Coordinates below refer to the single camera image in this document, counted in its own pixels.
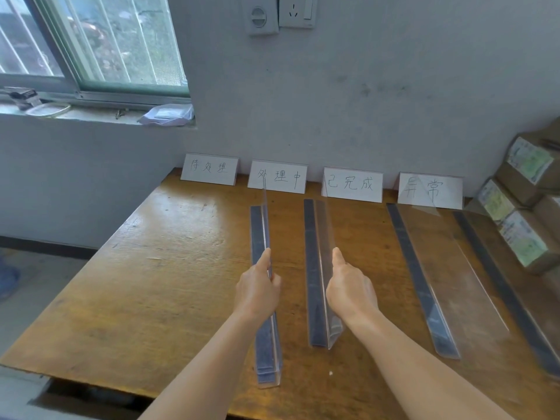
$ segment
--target window sill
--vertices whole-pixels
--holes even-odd
[[[100,107],[85,107],[85,106],[75,106],[59,116],[54,118],[44,117],[37,118],[35,116],[26,115],[24,111],[18,109],[16,105],[11,102],[0,102],[0,115],[16,115],[16,116],[27,116],[33,119],[70,119],[74,121],[86,121],[86,122],[104,122],[110,124],[124,124],[124,125],[140,125],[138,119],[144,115],[144,111],[139,110],[124,110],[124,109],[107,109]],[[151,127],[163,128],[157,125],[151,125]],[[185,125],[180,128],[195,130],[197,129],[196,122],[193,125]]]

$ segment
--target transparent plastic sheet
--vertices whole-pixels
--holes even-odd
[[[263,177],[263,202],[251,206],[251,258],[253,265],[259,260],[263,251],[270,247],[268,228],[267,187]],[[268,269],[272,277],[272,262]],[[255,338],[255,372],[260,388],[272,388],[280,385],[282,373],[282,348],[278,335],[278,323],[274,313],[256,332]]]
[[[494,205],[488,209],[495,211]],[[560,293],[551,285],[560,279],[560,267],[543,276],[526,272],[500,235],[500,228],[508,225],[493,222],[477,197],[463,212],[455,213],[455,219],[537,362],[547,374],[560,379]]]
[[[331,349],[344,325],[326,300],[335,247],[327,197],[304,200],[305,264],[309,345]]]
[[[425,192],[427,197],[423,199],[431,200],[429,189],[419,177],[414,188],[404,189],[407,190]],[[511,344],[510,331],[450,229],[454,224],[452,212],[442,209],[444,218],[434,206],[397,204],[397,208],[460,362],[466,368],[465,378],[472,381],[469,369],[484,371],[487,377],[477,380],[496,380],[500,383],[496,391],[499,397],[518,400],[505,357],[505,349]]]

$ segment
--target handwritten sign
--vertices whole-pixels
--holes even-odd
[[[325,168],[321,195],[381,203],[383,174],[354,169]]]
[[[234,186],[238,163],[238,158],[187,153],[181,179]]]
[[[398,203],[462,209],[463,179],[401,172]]]
[[[262,189],[266,183],[267,190],[305,193],[307,165],[253,161],[251,174],[248,176],[250,189]]]

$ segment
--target window frame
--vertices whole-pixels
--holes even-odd
[[[188,86],[186,91],[189,96],[174,96],[158,94],[157,85],[151,85],[150,91],[146,93],[138,92],[113,92],[113,91],[90,91],[81,89],[78,79],[74,75],[74,71],[69,65],[71,56],[64,54],[65,47],[60,47],[56,38],[52,34],[55,31],[54,26],[51,27],[50,20],[43,16],[40,3],[41,0],[24,0],[32,18],[37,24],[39,31],[45,39],[47,47],[51,50],[52,56],[58,63],[63,77],[57,76],[35,76],[23,74],[5,74],[0,73],[0,87],[24,87],[33,88],[46,98],[57,101],[67,101],[71,103],[91,102],[94,105],[111,105],[122,107],[152,107],[164,104],[188,104],[191,103]],[[182,53],[179,50],[179,61],[184,62]]]

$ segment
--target white wall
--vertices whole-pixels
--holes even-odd
[[[464,176],[560,115],[560,0],[319,0],[248,37],[240,0],[170,0],[198,130],[0,116],[0,235],[100,246],[185,151]]]

